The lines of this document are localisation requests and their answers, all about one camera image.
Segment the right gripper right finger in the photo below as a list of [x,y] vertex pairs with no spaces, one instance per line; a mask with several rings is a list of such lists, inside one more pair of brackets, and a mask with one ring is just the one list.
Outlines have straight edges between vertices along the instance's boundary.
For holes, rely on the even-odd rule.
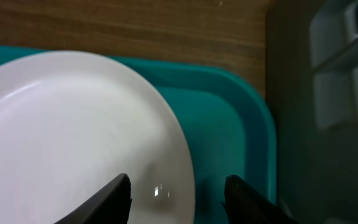
[[238,175],[226,177],[223,207],[230,224],[297,224]]

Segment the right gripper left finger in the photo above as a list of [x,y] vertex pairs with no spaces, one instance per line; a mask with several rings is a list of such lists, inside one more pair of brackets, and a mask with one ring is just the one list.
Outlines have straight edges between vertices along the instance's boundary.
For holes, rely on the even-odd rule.
[[126,224],[131,203],[131,182],[122,173],[56,224]]

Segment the large white plate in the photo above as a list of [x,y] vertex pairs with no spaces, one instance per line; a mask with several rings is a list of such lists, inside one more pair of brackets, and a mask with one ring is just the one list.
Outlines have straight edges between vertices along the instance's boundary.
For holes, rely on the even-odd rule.
[[130,223],[193,223],[188,144],[144,77],[75,51],[0,65],[0,223],[55,223],[122,173]]

